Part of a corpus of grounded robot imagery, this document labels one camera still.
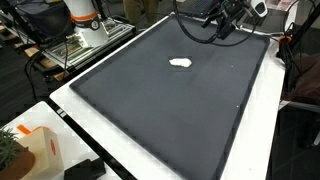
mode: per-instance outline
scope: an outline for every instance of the green leaves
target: green leaves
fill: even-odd
[[[16,134],[11,131],[4,127],[0,129],[0,171],[8,167],[20,152]]]

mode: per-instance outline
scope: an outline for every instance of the white crumpled object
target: white crumpled object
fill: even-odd
[[[181,66],[181,67],[189,67],[192,62],[188,58],[174,58],[169,60],[172,66]]]

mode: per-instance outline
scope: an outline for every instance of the black mat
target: black mat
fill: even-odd
[[[184,21],[198,37],[215,32]],[[216,42],[247,35],[236,31]],[[71,88],[183,178],[219,179],[268,43],[253,35],[235,47],[199,44],[170,17]],[[172,57],[193,64],[172,67]]]

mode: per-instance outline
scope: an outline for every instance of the floor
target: floor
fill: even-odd
[[[299,5],[297,22],[302,24],[308,8],[307,1]],[[163,1],[160,13],[172,8],[169,1]],[[302,51],[308,54],[320,53],[320,24],[316,24],[305,36]],[[27,57],[17,54],[11,46],[0,49],[0,126],[35,104],[30,84],[23,72]],[[37,97],[47,100],[56,82],[45,83],[42,76],[34,72],[35,83],[44,92],[37,91]],[[268,180],[320,180],[320,146],[305,149],[299,146],[305,128],[315,117],[314,113],[285,107],[278,114],[277,125],[270,156]]]

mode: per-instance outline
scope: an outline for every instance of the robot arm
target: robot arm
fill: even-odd
[[[239,20],[245,13],[252,16],[249,11],[250,6],[260,17],[264,17],[268,13],[264,0],[219,0],[213,3],[202,27],[205,28],[211,21],[216,20],[218,24],[217,38],[223,40],[235,30],[235,26],[232,25],[234,20]]]
[[[91,0],[64,0],[64,2],[76,24],[75,32],[82,47],[97,47],[108,41],[108,33],[100,22]]]

